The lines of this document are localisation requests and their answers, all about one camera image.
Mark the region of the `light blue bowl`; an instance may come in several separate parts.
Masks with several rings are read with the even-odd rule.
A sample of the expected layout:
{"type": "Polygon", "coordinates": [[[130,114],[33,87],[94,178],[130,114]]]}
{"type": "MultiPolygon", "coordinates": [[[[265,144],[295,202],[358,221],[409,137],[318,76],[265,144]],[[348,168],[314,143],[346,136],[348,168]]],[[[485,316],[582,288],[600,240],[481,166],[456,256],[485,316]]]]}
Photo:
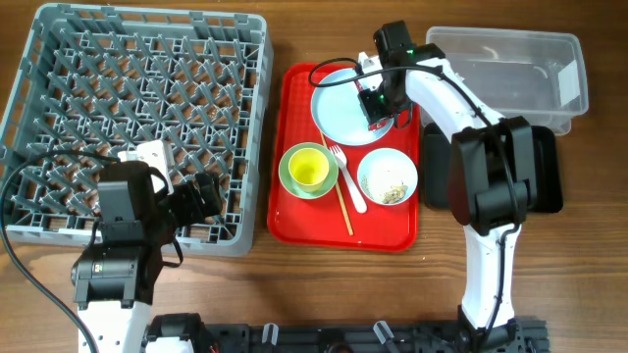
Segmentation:
{"type": "Polygon", "coordinates": [[[415,164],[405,153],[393,148],[379,148],[369,152],[358,166],[357,177],[364,195],[370,201],[384,206],[396,206],[408,201],[418,186],[418,172],[415,164]],[[400,177],[408,186],[405,197],[396,204],[376,203],[362,186],[362,179],[370,174],[389,174],[400,177]]]}

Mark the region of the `green bowl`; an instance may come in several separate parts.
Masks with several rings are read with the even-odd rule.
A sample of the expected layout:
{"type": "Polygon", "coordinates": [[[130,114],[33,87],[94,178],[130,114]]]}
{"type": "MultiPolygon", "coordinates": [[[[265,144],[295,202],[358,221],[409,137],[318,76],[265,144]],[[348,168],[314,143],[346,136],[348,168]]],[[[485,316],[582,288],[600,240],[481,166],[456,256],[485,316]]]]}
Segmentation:
{"type": "Polygon", "coordinates": [[[303,143],[299,143],[290,147],[290,149],[282,157],[279,164],[279,178],[284,189],[291,195],[300,199],[305,199],[305,200],[317,199],[327,194],[335,186],[335,182],[337,181],[338,175],[339,175],[339,167],[333,154],[324,146],[318,143],[313,143],[313,142],[303,142],[303,143]],[[289,158],[296,150],[303,147],[321,148],[322,151],[326,154],[328,161],[330,163],[330,170],[329,170],[329,174],[327,178],[323,182],[322,186],[314,192],[305,192],[301,190],[297,186],[296,182],[291,179],[288,172],[289,158]]]}

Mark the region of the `yellow cup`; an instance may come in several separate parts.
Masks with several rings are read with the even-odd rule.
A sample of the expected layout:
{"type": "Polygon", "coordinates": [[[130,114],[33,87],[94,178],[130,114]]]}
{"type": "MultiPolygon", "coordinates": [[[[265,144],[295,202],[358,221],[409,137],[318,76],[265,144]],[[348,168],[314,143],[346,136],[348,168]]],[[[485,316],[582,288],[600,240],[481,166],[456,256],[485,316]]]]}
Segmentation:
{"type": "Polygon", "coordinates": [[[319,147],[303,147],[288,160],[288,172],[297,186],[305,192],[318,190],[330,170],[326,154],[319,147]]]}

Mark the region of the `red snack wrapper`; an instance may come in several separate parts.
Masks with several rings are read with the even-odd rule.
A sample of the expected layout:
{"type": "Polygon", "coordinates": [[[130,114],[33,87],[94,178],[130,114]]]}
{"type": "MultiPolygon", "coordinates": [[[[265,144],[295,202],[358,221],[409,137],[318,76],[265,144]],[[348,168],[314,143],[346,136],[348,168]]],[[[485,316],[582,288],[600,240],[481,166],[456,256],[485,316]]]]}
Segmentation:
{"type": "Polygon", "coordinates": [[[358,99],[365,114],[368,129],[382,128],[389,118],[385,96],[377,90],[363,88],[359,82],[355,86],[358,90],[358,99]]]}

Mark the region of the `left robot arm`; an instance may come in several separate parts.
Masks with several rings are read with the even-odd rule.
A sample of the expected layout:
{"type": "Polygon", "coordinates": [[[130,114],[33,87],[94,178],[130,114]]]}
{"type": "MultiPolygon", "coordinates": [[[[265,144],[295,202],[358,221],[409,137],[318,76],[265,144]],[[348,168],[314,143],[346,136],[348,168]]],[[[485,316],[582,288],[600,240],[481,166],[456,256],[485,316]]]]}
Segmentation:
{"type": "Polygon", "coordinates": [[[215,352],[218,342],[197,314],[152,317],[154,285],[168,266],[162,248],[175,232],[218,216],[219,177],[202,172],[174,187],[153,187],[162,174],[140,161],[105,167],[97,184],[98,243],[74,263],[71,280],[87,332],[82,350],[98,352],[215,352]]]}

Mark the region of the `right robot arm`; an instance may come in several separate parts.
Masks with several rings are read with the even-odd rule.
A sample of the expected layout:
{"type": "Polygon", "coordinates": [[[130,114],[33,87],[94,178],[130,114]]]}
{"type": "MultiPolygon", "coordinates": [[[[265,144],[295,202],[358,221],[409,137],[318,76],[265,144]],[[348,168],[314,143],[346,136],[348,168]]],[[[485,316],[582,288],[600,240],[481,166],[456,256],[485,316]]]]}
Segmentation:
{"type": "Polygon", "coordinates": [[[510,302],[514,245],[538,199],[533,132],[521,117],[487,106],[435,44],[413,43],[406,23],[388,23],[373,39],[374,68],[359,60],[359,101],[369,126],[412,105],[427,111],[449,144],[446,198],[466,240],[463,335],[476,346],[513,339],[510,302]]]}

